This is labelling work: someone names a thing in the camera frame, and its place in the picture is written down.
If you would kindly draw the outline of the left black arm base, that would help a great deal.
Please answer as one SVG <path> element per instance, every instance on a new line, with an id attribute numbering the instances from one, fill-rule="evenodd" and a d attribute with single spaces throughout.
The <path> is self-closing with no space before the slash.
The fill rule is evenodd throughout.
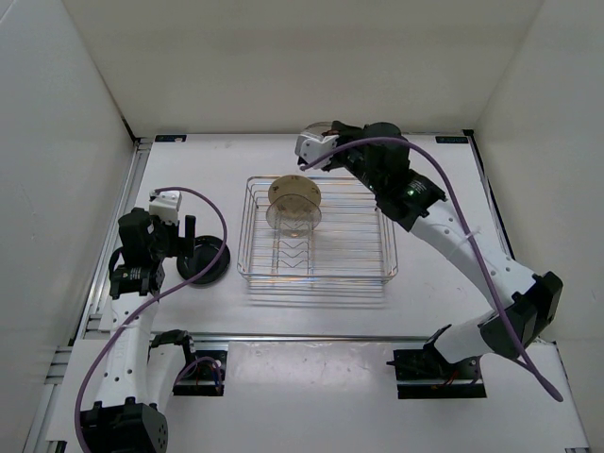
<path id="1" fill-rule="evenodd" d="M 223 396 L 227 380 L 227 343 L 199 343 L 195 345 L 194 357 L 205 360 L 198 362 L 174 385 L 174 396 Z"/>

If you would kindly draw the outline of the clear glass plate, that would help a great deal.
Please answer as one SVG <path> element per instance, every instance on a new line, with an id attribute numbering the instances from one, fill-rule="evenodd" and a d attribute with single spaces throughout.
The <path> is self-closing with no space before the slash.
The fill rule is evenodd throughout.
<path id="1" fill-rule="evenodd" d="M 308 201 L 277 201 L 268 208 L 265 219 L 281 236 L 300 238 L 309 236 L 317 228 L 322 212 Z"/>
<path id="2" fill-rule="evenodd" d="M 330 134 L 331 129 L 331 122 L 316 122 L 306 126 L 300 135 L 306 139 L 316 139 L 322 141 L 324 137 Z"/>

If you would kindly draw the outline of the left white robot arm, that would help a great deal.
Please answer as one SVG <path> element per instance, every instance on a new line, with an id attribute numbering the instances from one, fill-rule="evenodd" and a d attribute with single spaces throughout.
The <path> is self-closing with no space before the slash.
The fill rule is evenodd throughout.
<path id="1" fill-rule="evenodd" d="M 75 429 L 85 452 L 164 452 L 163 411 L 178 378 L 198 356 L 185 330 L 152 335 L 167 258 L 189 258 L 195 219 L 175 207 L 135 208 L 118 221 L 121 241 L 109 260 L 111 335 L 86 373 L 75 403 Z"/>

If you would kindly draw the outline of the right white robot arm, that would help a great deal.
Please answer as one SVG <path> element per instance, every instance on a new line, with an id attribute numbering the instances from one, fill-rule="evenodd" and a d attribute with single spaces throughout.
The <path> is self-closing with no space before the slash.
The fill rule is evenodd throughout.
<path id="1" fill-rule="evenodd" d="M 443 378 L 458 362 L 489 353 L 533 370 L 527 348 L 555 316 L 561 279 L 552 272 L 538 275 L 497 243 L 483 241 L 469 226 L 448 176 L 437 184 L 412 170 L 409 153 L 419 149 L 390 123 L 334 121 L 321 133 L 320 152 L 310 165 L 347 170 L 382 213 L 438 251 L 489 303 L 485 314 L 443 327 L 429 339 L 424 365 L 430 374 Z"/>

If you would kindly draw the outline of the cream ceramic plate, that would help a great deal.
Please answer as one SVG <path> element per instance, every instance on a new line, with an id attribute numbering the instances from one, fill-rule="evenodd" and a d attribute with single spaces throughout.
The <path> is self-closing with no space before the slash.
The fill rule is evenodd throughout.
<path id="1" fill-rule="evenodd" d="M 299 175 L 280 176 L 273 181 L 268 190 L 268 200 L 271 204 L 285 195 L 299 195 L 319 206 L 322 195 L 319 187 L 310 178 Z"/>

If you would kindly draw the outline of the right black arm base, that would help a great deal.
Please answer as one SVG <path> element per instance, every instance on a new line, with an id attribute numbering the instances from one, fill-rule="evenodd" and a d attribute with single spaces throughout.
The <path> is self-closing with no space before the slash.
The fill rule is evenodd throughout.
<path id="1" fill-rule="evenodd" d="M 479 357 L 448 363 L 419 345 L 406 344 L 395 345 L 386 364 L 394 368 L 399 400 L 487 397 Z"/>

